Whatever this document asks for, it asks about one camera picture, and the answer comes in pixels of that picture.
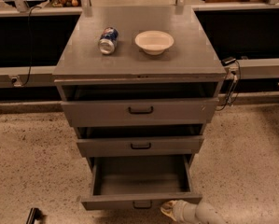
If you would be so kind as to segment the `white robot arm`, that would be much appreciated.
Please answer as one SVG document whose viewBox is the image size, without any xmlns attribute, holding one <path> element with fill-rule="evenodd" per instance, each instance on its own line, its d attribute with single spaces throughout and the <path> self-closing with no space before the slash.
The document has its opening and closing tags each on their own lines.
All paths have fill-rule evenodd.
<svg viewBox="0 0 279 224">
<path fill-rule="evenodd" d="M 178 224 L 227 224 L 209 203 L 194 204 L 183 200 L 171 200 L 164 203 L 160 210 Z"/>
</svg>

